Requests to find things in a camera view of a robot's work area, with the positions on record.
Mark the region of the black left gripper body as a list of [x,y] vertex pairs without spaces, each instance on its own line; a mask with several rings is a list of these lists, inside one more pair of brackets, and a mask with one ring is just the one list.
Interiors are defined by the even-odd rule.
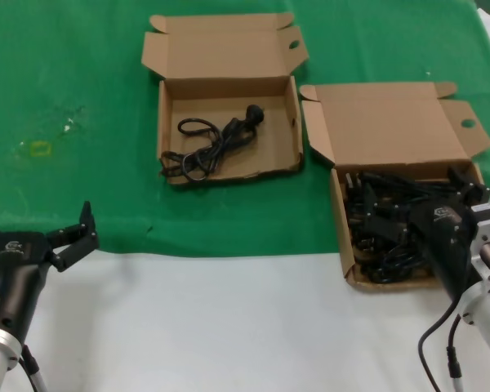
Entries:
[[0,231],[0,329],[18,341],[27,337],[51,257],[44,234]]

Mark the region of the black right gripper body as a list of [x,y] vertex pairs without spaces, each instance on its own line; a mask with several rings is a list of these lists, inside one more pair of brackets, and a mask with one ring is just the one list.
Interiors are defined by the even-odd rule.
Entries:
[[449,297],[458,298],[478,280],[475,272],[467,271],[476,231],[467,206],[442,199],[419,203],[410,210],[408,228]]

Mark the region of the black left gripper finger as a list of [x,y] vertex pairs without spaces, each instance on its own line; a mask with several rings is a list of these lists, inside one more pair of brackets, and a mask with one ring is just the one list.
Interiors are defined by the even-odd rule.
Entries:
[[51,249],[51,264],[64,272],[99,248],[99,237],[91,204],[86,201],[81,210],[79,222],[45,235]]

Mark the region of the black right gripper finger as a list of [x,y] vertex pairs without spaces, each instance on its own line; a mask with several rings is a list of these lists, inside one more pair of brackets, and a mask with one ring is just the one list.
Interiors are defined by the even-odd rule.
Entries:
[[489,201],[490,188],[475,182],[457,168],[448,169],[448,179],[456,191],[455,198],[459,203],[472,207]]
[[404,245],[408,242],[410,209],[421,191],[416,185],[362,185],[363,229],[368,234]]

